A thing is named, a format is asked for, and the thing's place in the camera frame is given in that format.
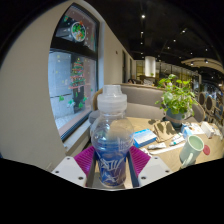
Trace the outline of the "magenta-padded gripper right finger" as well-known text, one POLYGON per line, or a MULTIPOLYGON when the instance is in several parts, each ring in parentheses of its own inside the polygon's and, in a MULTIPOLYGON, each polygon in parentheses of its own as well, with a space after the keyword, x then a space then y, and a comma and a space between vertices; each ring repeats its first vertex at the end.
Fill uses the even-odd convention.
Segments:
POLYGON ((133 187, 142 187, 172 174, 158 156, 151 156, 132 146, 127 154, 133 187))

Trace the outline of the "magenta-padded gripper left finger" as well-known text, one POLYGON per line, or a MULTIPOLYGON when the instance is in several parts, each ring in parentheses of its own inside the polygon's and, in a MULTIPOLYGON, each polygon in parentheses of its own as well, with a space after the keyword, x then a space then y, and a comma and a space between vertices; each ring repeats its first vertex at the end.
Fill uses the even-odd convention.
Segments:
POLYGON ((52 174, 78 186, 91 187, 94 181, 95 165, 95 149, 90 146, 75 157, 66 156, 52 174))

